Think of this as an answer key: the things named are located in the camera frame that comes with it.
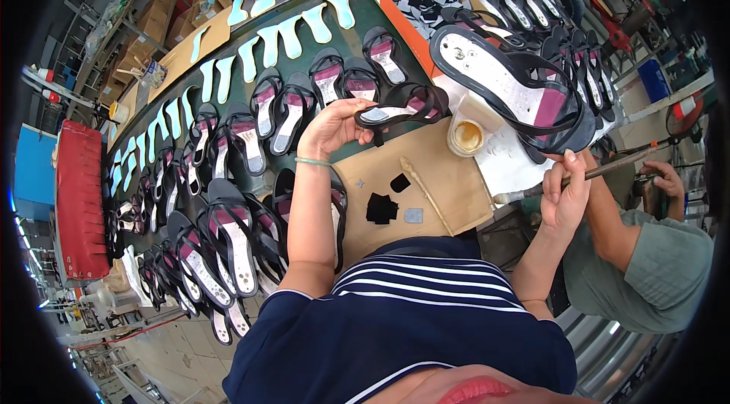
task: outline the tile floor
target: tile floor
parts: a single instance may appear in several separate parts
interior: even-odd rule
[[[259,315],[263,299],[259,294],[243,300],[252,323]],[[119,344],[124,345],[129,359],[139,358],[141,369],[171,391],[171,401],[180,402],[207,387],[208,391],[194,402],[218,404],[225,402],[221,382],[231,370],[238,341],[233,336],[231,345],[218,343],[210,321],[201,315],[191,320],[180,318]]]

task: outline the striped shirt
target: striped shirt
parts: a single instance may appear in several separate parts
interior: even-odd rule
[[[467,364],[564,394],[577,378],[560,327],[527,312],[496,266],[377,255],[322,298],[272,294],[223,387],[233,404],[355,404],[412,372]]]

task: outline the green bracelet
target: green bracelet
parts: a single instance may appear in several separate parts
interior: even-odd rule
[[[309,164],[318,164],[320,166],[332,166],[332,163],[324,162],[324,160],[300,159],[299,157],[295,157],[294,161],[297,163],[309,163]]]

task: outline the woman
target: woman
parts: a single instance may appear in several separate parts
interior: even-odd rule
[[[588,401],[565,395],[575,387],[575,357],[545,304],[588,201],[582,157],[568,151],[546,172],[543,223],[512,286],[482,260],[437,257],[463,247],[453,237],[376,251],[334,283],[325,162],[349,141],[370,142],[372,131],[353,115],[373,104],[337,100],[302,134],[289,268],[236,348],[223,382],[231,402]],[[561,192],[567,171],[571,183]]]

